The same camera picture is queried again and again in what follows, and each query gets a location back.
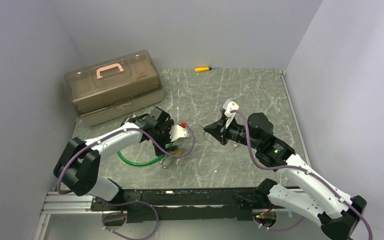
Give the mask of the brass padlock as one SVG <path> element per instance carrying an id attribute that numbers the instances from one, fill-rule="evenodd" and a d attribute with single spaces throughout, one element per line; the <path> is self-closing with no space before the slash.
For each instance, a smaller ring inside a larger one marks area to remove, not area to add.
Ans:
<path id="1" fill-rule="evenodd" d="M 180 156 L 183 153 L 182 149 L 177 149 L 175 151 L 170 152 L 172 155 L 175 156 Z M 168 169 L 174 162 L 177 161 L 176 157 L 168 156 L 166 155 L 161 161 L 160 161 L 160 166 L 163 169 Z"/>

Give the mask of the bunch of small keys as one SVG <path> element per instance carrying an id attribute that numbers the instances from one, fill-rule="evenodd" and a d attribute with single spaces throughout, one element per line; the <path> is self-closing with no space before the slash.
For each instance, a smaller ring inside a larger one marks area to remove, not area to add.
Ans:
<path id="1" fill-rule="evenodd" d="M 236 142 L 236 143 L 233 144 L 233 148 L 236 150 L 236 148 L 237 148 L 239 145 L 240 145 L 240 144 Z"/>

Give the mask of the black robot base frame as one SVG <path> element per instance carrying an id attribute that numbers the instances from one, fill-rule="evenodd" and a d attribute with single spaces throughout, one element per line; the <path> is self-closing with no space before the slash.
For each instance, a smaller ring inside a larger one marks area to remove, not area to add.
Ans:
<path id="1" fill-rule="evenodd" d="M 235 219 L 252 221 L 274 206 L 255 193 L 255 187 L 125 189 L 126 206 L 110 206 L 94 197 L 92 212 L 126 214 L 127 223 Z"/>

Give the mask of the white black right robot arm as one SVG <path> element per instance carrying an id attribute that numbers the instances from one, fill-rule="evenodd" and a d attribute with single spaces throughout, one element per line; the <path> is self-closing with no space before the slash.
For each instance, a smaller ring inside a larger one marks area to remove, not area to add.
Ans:
<path id="1" fill-rule="evenodd" d="M 373 239 L 373 231 L 363 217 L 367 201 L 360 195 L 350 196 L 325 180 L 290 145 L 276 137 L 273 129 L 264 113 L 246 117 L 239 110 L 225 110 L 218 121 L 203 127 L 222 145 L 232 140 L 247 146 L 257 168 L 277 172 L 304 191 L 296 193 L 265 179 L 255 189 L 260 207 L 274 205 L 295 212 L 320 227 L 331 240 L 348 240 L 358 223 L 363 222 L 368 238 Z"/>

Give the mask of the green cable lock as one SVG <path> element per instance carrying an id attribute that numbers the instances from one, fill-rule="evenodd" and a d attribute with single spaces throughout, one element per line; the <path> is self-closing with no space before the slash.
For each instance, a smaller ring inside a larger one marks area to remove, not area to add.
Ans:
<path id="1" fill-rule="evenodd" d="M 154 145 L 143 142 L 117 152 L 117 156 L 131 167 L 143 168 L 159 163 L 166 156 L 156 156 Z"/>

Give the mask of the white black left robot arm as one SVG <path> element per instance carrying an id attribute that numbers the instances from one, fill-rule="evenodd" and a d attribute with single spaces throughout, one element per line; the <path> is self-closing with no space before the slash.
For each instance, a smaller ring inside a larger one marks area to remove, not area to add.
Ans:
<path id="1" fill-rule="evenodd" d="M 127 117 L 119 128 L 101 136 L 87 140 L 75 137 L 67 143 L 53 170 L 56 190 L 59 194 L 99 197 L 109 209 L 117 210 L 124 203 L 124 191 L 116 182 L 99 176 L 101 162 L 148 140 L 154 144 L 155 155 L 163 156 L 177 150 L 168 144 L 188 136 L 183 125 L 175 124 L 167 112 L 155 107 L 151 113 Z"/>

